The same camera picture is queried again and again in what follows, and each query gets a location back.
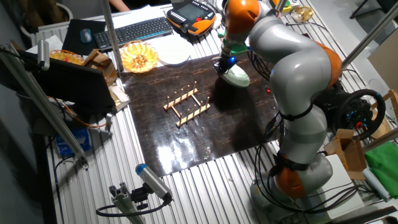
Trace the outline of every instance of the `orange controller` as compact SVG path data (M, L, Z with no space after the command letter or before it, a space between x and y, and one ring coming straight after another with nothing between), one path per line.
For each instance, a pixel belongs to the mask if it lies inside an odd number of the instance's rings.
M187 1L167 12L167 20L191 35L200 35L211 28L216 14L206 5L197 1Z

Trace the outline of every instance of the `wooden board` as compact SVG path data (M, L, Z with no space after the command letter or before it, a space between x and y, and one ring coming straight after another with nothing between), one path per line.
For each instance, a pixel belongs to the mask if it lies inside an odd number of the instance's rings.
M146 164L159 176L257 146L266 124L277 109L265 81L244 54L238 65L251 79L247 88L235 88L218 78L211 57L191 60L179 67L160 67L145 74L122 74L130 109ZM197 81L198 101L210 97L210 108L180 128L173 110L164 110L181 88ZM187 116L194 111L190 97L175 105Z

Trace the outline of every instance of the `desk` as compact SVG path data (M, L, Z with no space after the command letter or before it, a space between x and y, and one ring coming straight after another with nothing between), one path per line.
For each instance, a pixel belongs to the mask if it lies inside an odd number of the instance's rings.
M302 0L302 4L312 7L308 0ZM163 11L170 8L170 5L157 7ZM327 28L316 9L314 10L315 14L310 22L316 22ZM103 17L91 19L103 20ZM284 23L294 22L291 17L283 17L282 21ZM345 58L346 53L339 48L338 43L327 31L317 26L292 26L290 28L298 33L309 34L313 40L330 47L341 58ZM35 45L37 40L49 38L52 35L57 35L64 40L66 33L67 24L41 29L32 38L32 43ZM195 49L191 54L192 59L220 52L221 42L215 31L212 31L211 35L206 38L194 37L190 40ZM344 72L342 81L348 92L365 88L362 78L353 72ZM123 87L120 79L116 83L121 88ZM111 128L113 135L109 139L104 134L100 134L100 130L105 132L102 128L90 130L93 150L87 153L90 166L88 170L83 170L79 166L67 162L60 165L54 174L52 168L61 158L50 148L47 149L58 223L128 223L126 218L99 217L95 210L112 204L108 190L110 185L125 182L130 190L142 185L141 178L135 174L134 170L137 164L144 162L144 158L130 108L124 108L113 118ZM271 155L277 148L277 144L271 142L267 144L267 151L262 152L265 170L272 167ZM174 202L161 211L144 215L146 222L167 224L268 223L262 213L253 209L250 198L249 187L254 179L252 166L254 155L255 152L252 148L164 176L162 180L171 188ZM58 190L54 181L55 175L59 181ZM150 195L148 203L150 208L160 205L159 199L153 195ZM295 216L305 222L300 215Z

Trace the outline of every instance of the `green cloth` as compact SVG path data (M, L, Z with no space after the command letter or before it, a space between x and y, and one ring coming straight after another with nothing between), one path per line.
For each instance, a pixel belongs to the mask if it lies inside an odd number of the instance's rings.
M398 147L386 142L365 153L370 170L393 198L398 198Z

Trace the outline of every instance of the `yellow bowl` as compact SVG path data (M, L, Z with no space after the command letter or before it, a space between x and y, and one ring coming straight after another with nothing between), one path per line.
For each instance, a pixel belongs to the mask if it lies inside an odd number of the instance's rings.
M158 55L150 44L132 41L121 49L121 58L125 70L134 73L148 72L157 66Z
M52 50L50 51L50 58L70 62L81 65L84 62L83 57L67 50Z

